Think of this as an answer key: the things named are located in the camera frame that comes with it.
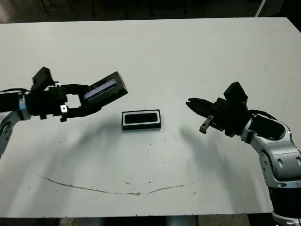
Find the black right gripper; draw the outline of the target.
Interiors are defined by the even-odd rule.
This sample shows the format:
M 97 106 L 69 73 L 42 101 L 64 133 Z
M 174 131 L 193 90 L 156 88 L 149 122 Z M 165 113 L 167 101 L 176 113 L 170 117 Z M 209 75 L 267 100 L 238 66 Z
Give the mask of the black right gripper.
M 220 97 L 214 103 L 193 97 L 188 99 L 186 105 L 197 115 L 207 118 L 199 129 L 203 134 L 213 127 L 229 137 L 239 136 L 250 118 L 246 103 Z

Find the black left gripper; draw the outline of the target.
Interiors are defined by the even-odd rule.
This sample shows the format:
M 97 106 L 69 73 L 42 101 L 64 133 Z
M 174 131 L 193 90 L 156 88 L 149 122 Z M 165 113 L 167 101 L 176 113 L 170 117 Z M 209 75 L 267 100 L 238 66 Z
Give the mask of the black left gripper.
M 32 116 L 39 116 L 41 120 L 48 115 L 60 116 L 61 122 L 67 121 L 61 106 L 65 105 L 67 94 L 83 95 L 88 85 L 68 84 L 61 86 L 32 85 L 30 93 L 25 95 L 26 109 Z M 85 117 L 102 109 L 101 105 L 82 105 L 69 108 L 67 117 Z

